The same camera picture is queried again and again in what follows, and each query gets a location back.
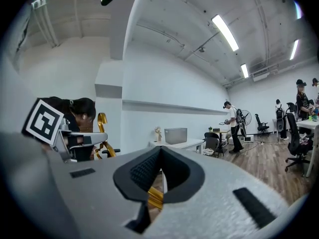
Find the desk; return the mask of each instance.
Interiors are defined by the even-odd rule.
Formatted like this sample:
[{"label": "desk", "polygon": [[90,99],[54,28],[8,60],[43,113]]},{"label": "desk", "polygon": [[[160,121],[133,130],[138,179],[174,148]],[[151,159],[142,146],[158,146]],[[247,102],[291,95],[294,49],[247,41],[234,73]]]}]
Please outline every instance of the desk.
[{"label": "desk", "polygon": [[215,153],[218,153],[218,156],[217,158],[219,157],[219,154],[220,153],[223,153],[223,156],[224,156],[224,153],[227,151],[226,149],[223,149],[223,142],[222,142],[222,134],[223,133],[229,133],[230,130],[228,131],[218,131],[218,132],[214,132],[214,133],[218,133],[219,134],[219,145],[218,147],[215,149]]},{"label": "desk", "polygon": [[[151,147],[156,147],[156,146],[167,146],[167,147],[173,147],[177,149],[189,149],[192,147],[197,147],[199,146],[199,153],[203,154],[203,142],[204,140],[199,140],[199,139],[187,139],[187,142],[182,142],[178,144],[169,144],[165,141],[150,141],[150,146]],[[162,172],[162,180],[163,180],[163,191],[164,193],[167,192],[167,182],[164,173]]]},{"label": "desk", "polygon": [[315,131],[315,136],[314,136],[314,147],[313,147],[313,152],[311,154],[311,159],[309,163],[309,167],[306,173],[306,177],[308,178],[310,176],[311,169],[314,165],[314,160],[315,160],[315,155],[319,151],[318,144],[319,144],[319,121],[312,121],[312,120],[303,120],[297,122],[297,126],[308,128],[311,130]]}]

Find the person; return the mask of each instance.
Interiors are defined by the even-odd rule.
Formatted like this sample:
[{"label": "person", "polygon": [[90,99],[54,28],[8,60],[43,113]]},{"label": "person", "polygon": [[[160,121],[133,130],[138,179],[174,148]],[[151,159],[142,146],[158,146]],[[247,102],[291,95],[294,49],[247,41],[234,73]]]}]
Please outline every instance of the person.
[{"label": "person", "polygon": [[284,117],[284,108],[283,108],[282,104],[280,103],[279,99],[276,100],[276,111],[275,111],[276,117],[277,117],[278,109],[282,109],[282,118],[284,121],[284,128],[280,132],[280,139],[281,140],[289,140],[289,137],[287,137],[287,128],[286,128],[287,122],[286,122],[286,117]]},{"label": "person", "polygon": [[318,80],[316,78],[313,78],[313,86],[315,86],[317,89],[317,98],[315,101],[315,106],[319,107],[319,84],[318,84]]},{"label": "person", "polygon": [[[299,120],[307,120],[309,118],[309,115],[312,114],[312,110],[310,109],[310,102],[305,94],[305,86],[307,85],[305,82],[303,82],[301,79],[296,81],[297,85],[297,112],[298,112],[298,118]],[[299,128],[299,133],[303,134],[309,134],[311,133],[311,130],[308,128]]]},{"label": "person", "polygon": [[228,101],[224,103],[224,106],[230,111],[230,120],[228,120],[226,124],[231,126],[231,134],[234,141],[234,149],[230,150],[229,153],[238,153],[243,149],[243,146],[238,139],[238,130],[240,126],[236,121],[237,108],[231,105],[231,103]]},{"label": "person", "polygon": [[[80,98],[77,100],[68,100],[61,99],[58,97],[50,97],[50,98],[40,98],[48,105],[57,109],[59,112],[64,114],[64,118],[66,118],[69,122],[69,129],[72,132],[79,132],[81,126],[85,126],[89,123],[92,123],[96,116],[96,110],[94,102],[89,98]],[[68,139],[65,138],[66,145],[70,144]],[[77,138],[77,142],[71,143],[72,145],[80,144],[82,138]],[[83,147],[76,150],[76,159],[77,161],[88,161],[92,157],[94,153],[94,149],[92,146]]]}]

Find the person wearing headset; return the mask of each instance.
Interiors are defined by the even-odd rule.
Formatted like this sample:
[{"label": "person wearing headset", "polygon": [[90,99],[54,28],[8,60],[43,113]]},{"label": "person wearing headset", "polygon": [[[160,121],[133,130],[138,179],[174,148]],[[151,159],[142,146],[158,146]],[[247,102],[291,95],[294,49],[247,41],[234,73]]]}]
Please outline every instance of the person wearing headset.
[{"label": "person wearing headset", "polygon": [[[276,111],[275,111],[275,115],[277,116],[277,111],[278,111],[278,109],[282,109],[282,111],[284,111],[284,108],[283,108],[283,106],[282,106],[282,104],[280,103],[280,100],[279,99],[277,99],[276,100]],[[287,127],[287,123],[286,123],[286,118],[284,118],[283,119],[284,120],[284,128],[283,128],[283,130],[280,132],[280,139],[281,140],[289,140],[289,137],[287,137],[287,129],[286,129],[286,127]]]},{"label": "person wearing headset", "polygon": [[238,130],[240,128],[239,123],[236,121],[237,108],[232,106],[230,102],[224,103],[225,108],[230,111],[230,120],[227,121],[227,125],[231,126],[231,135],[234,141],[234,149],[230,150],[229,153],[238,153],[243,149],[239,139],[238,139]]},{"label": "person wearing headset", "polygon": [[[313,113],[313,110],[310,108],[310,102],[305,94],[305,86],[307,85],[301,79],[296,81],[297,85],[297,111],[299,120],[307,120],[309,119],[309,115]],[[310,134],[311,130],[307,128],[300,127],[299,133],[303,134]]]}]

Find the person's hair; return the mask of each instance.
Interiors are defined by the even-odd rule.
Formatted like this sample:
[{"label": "person's hair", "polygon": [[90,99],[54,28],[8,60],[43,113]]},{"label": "person's hair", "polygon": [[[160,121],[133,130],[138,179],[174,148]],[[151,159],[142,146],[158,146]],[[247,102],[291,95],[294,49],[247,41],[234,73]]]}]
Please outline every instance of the person's hair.
[{"label": "person's hair", "polygon": [[71,114],[71,112],[76,115],[87,114],[88,117],[92,119],[94,119],[96,115],[94,102],[89,98],[69,100],[58,97],[50,97],[41,98],[41,100],[63,114]]}]

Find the standing fan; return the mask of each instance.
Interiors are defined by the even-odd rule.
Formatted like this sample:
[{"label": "standing fan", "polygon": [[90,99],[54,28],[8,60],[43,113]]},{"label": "standing fan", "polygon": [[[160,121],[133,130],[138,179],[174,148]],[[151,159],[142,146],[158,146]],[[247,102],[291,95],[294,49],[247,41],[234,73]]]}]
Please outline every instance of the standing fan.
[{"label": "standing fan", "polygon": [[247,110],[241,110],[240,111],[240,117],[241,117],[241,120],[240,120],[240,131],[241,131],[241,134],[244,137],[247,137],[246,128],[251,122],[251,118],[252,118],[251,114]]}]

